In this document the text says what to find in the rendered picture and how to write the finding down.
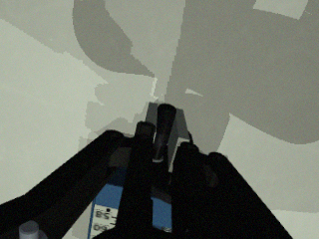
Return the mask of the blue bench vise with black handwheel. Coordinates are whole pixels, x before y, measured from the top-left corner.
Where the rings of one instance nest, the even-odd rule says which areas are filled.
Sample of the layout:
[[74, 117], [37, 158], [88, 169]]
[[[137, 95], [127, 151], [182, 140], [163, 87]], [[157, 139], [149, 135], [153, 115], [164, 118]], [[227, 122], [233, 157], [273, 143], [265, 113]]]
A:
[[[176, 108], [172, 105], [158, 106], [157, 133], [153, 148], [153, 227], [165, 232], [171, 232], [171, 183], [168, 184], [171, 172], [168, 172], [167, 142], [175, 114]], [[118, 167], [116, 173], [93, 200], [87, 239], [115, 228], [126, 171], [126, 167]]]

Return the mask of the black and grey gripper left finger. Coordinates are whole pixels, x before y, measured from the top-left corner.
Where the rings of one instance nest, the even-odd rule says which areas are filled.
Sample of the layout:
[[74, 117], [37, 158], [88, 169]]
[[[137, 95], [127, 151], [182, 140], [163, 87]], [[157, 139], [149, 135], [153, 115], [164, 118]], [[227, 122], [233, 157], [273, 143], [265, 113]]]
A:
[[118, 167], [127, 173], [113, 239], [153, 239], [157, 119], [158, 104], [150, 102], [135, 137], [106, 130], [26, 194], [0, 204], [0, 239], [62, 239]]

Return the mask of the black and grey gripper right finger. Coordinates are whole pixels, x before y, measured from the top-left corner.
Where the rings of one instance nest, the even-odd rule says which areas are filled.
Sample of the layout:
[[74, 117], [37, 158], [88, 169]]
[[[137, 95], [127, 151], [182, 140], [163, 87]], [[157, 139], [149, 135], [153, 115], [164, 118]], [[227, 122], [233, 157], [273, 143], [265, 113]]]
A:
[[189, 239], [293, 239], [223, 154], [199, 153], [181, 109], [167, 155], [171, 232], [189, 232]]

